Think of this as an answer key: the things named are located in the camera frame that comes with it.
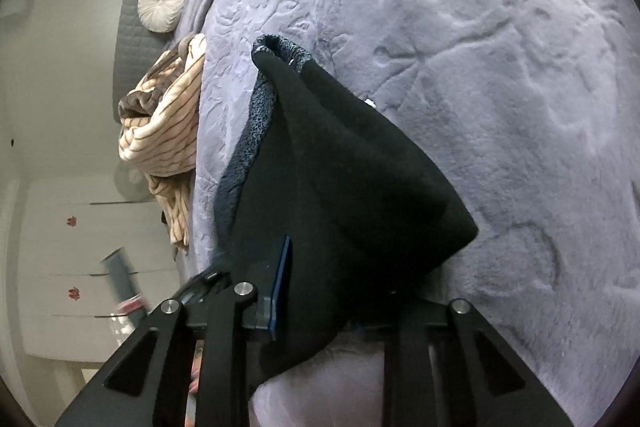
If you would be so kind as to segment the person's left hand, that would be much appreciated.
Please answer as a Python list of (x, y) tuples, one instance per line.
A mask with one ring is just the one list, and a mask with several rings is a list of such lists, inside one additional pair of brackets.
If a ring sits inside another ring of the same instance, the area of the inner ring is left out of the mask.
[(202, 367), (202, 358), (204, 352), (204, 343), (201, 340), (196, 342), (192, 367), (191, 367), (191, 382), (189, 387), (190, 395), (196, 395), (198, 393), (198, 386), (200, 385), (200, 375)]

